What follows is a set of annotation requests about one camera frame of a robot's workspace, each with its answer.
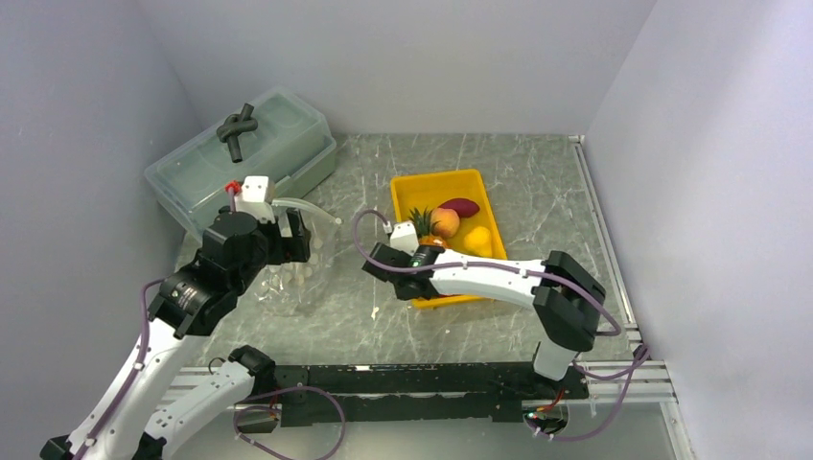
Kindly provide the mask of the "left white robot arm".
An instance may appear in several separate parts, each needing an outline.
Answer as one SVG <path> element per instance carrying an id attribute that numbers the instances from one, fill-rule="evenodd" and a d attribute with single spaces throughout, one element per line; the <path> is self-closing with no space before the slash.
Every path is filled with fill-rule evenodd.
<path id="1" fill-rule="evenodd" d="M 229 404 L 267 400 L 276 364 L 243 345 L 221 370 L 165 409 L 158 404 L 190 355 L 233 311 L 269 265 L 305 263 L 311 232 L 300 211 L 265 218 L 223 210 L 205 229 L 194 258 L 154 281 L 143 301 L 141 333 L 94 409 L 71 433 L 49 439 L 42 459 L 167 459 Z"/>

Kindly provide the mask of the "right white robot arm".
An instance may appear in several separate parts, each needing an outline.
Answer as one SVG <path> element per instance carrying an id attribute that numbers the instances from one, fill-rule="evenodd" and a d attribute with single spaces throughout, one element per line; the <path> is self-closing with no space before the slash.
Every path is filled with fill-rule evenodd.
<path id="1" fill-rule="evenodd" d="M 561 390 L 571 363 L 593 348 L 606 289 L 572 256 L 551 251 L 544 260 L 476 257 L 421 245 L 413 254 L 377 243 L 362 270 L 393 286 L 400 300 L 470 295 L 534 311 L 544 336 L 532 358 L 528 384 L 550 398 Z"/>

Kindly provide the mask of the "yellow plastic tray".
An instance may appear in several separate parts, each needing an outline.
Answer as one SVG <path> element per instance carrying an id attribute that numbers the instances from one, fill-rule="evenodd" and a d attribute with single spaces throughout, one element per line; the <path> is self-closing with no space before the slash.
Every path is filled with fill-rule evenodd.
<path id="1" fill-rule="evenodd" d="M 505 260 L 499 227 L 482 175 L 475 169 L 397 176 L 390 182 L 396 221 L 409 223 L 417 246 L 402 230 L 390 245 L 409 254 L 408 267 L 434 265 L 429 245 L 460 255 Z"/>

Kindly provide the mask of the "toy pineapple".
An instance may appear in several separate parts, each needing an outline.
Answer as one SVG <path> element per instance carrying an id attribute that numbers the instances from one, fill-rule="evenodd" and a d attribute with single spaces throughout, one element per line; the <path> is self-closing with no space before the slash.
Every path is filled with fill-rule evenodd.
<path id="1" fill-rule="evenodd" d="M 449 248 L 446 240 L 435 233 L 436 223 L 432 221 L 431 211 L 428 208 L 425 208 L 423 211 L 420 211 L 418 208 L 412 208 L 409 213 L 409 219 L 415 227 L 418 242 L 421 245 Z"/>

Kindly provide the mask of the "clear zip top bag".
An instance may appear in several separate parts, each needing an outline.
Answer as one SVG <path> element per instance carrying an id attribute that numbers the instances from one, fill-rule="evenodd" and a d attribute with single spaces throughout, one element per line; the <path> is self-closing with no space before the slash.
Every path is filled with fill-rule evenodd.
<path id="1" fill-rule="evenodd" d="M 299 198 L 276 198 L 277 213 L 297 211 L 311 232 L 310 254 L 303 263 L 270 265 L 252 285 L 250 298 L 260 310 L 274 315 L 302 316 L 316 307 L 327 290 L 337 256 L 338 230 L 342 219 Z"/>

